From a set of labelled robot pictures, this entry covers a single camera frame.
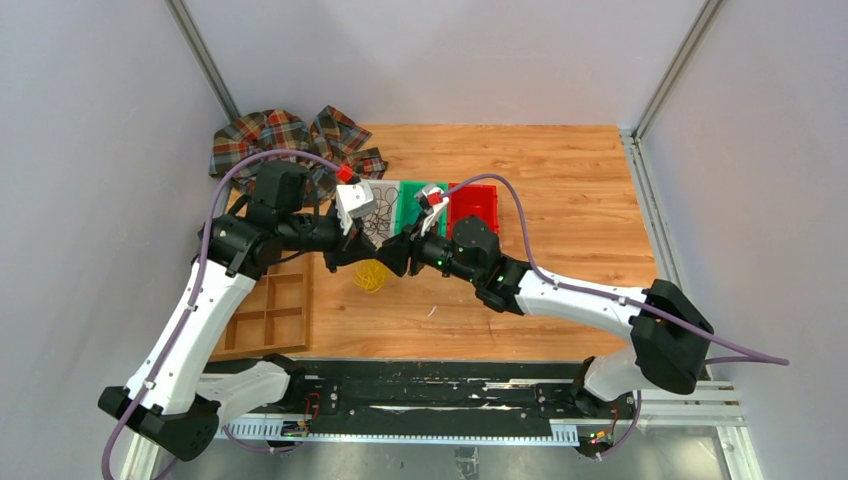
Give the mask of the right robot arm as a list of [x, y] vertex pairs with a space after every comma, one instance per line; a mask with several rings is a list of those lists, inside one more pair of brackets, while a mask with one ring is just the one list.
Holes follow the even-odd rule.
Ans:
[[475, 216], [458, 222], [451, 237], [412, 227], [383, 242], [376, 258], [398, 276], [423, 267], [469, 282], [496, 312], [576, 321], [612, 333], [628, 346], [583, 361], [571, 387], [574, 408], [595, 417], [620, 395], [658, 388], [694, 392], [705, 365], [711, 325], [673, 283], [647, 289], [613, 287], [557, 276], [501, 251], [496, 233]]

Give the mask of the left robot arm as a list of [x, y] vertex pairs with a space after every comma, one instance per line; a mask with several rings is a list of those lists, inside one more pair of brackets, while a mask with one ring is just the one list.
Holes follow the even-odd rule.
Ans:
[[298, 411], [306, 400], [305, 373], [280, 354], [215, 383], [201, 385], [200, 377], [235, 311], [284, 252], [322, 252], [333, 267], [372, 253], [359, 231], [376, 207], [372, 189], [347, 166], [336, 177], [328, 212], [304, 214], [308, 193], [317, 189], [309, 170], [292, 162], [262, 165], [244, 216], [205, 223], [200, 254], [163, 333], [125, 385], [104, 389], [99, 408], [183, 462], [256, 408]]

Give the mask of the green plastic bin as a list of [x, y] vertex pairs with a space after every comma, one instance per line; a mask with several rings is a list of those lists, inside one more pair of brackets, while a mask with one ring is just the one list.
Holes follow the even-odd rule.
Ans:
[[[443, 191], [448, 190], [448, 183], [427, 181], [402, 181], [400, 182], [399, 196], [395, 204], [395, 228], [394, 234], [400, 233], [407, 225], [414, 225], [422, 212], [416, 194], [420, 193], [429, 184], [433, 184]], [[438, 217], [438, 233], [442, 236], [447, 234], [447, 210]]]

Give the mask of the white plastic bin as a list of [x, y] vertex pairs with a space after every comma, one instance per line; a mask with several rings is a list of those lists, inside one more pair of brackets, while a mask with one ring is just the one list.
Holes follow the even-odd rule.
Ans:
[[398, 200], [400, 182], [394, 180], [368, 180], [377, 201], [377, 209], [363, 218], [363, 232], [371, 242], [380, 247], [394, 236], [395, 204]]

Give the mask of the red plastic bin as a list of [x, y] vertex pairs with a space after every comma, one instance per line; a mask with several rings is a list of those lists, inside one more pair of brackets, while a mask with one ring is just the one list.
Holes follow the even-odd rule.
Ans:
[[494, 233], [499, 232], [498, 194], [494, 185], [471, 184], [450, 197], [448, 205], [447, 236], [462, 219], [476, 216]]

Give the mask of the wooden divided tray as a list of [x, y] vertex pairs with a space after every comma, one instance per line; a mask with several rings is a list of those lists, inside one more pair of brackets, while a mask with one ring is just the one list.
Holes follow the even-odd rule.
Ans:
[[310, 254], [271, 266], [236, 309], [210, 360], [308, 351], [312, 344], [313, 277]]

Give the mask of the plaid cloth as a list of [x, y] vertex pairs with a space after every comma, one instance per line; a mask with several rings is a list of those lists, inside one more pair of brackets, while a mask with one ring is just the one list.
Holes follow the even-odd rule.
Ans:
[[333, 106], [310, 123], [283, 109], [246, 114], [213, 136], [208, 174], [220, 179], [245, 158], [270, 150], [296, 150], [349, 166], [362, 179], [381, 179], [389, 169], [372, 133]]

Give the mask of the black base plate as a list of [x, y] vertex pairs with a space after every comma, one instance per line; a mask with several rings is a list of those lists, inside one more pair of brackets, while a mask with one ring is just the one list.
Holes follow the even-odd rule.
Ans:
[[307, 360], [297, 400], [259, 412], [317, 419], [313, 433], [397, 437], [543, 437], [552, 421], [621, 427], [631, 395], [590, 405], [571, 396], [568, 362]]

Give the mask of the aluminium front rail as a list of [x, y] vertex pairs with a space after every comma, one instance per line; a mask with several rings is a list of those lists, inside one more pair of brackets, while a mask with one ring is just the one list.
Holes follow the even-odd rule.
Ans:
[[571, 393], [569, 380], [402, 372], [310, 376], [301, 400], [260, 406], [230, 421], [202, 410], [186, 426], [151, 427], [144, 436], [183, 462], [215, 439], [262, 451], [306, 442], [568, 446], [597, 460], [638, 429], [711, 426], [733, 478], [762, 475], [727, 382], [701, 381], [688, 395], [630, 392], [587, 411]]

